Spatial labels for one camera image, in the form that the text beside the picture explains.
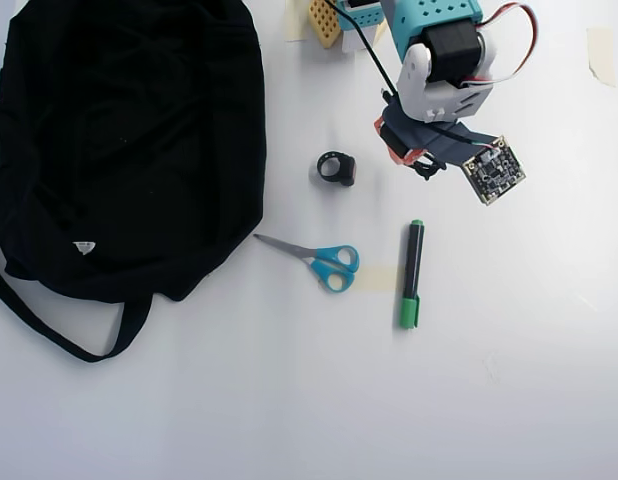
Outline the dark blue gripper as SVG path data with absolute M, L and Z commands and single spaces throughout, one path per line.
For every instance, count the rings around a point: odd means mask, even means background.
M 424 123 L 408 117 L 396 103 L 384 108 L 374 128 L 397 165 L 411 166 L 425 150 L 442 163 L 463 163 L 497 141 L 462 122 Z

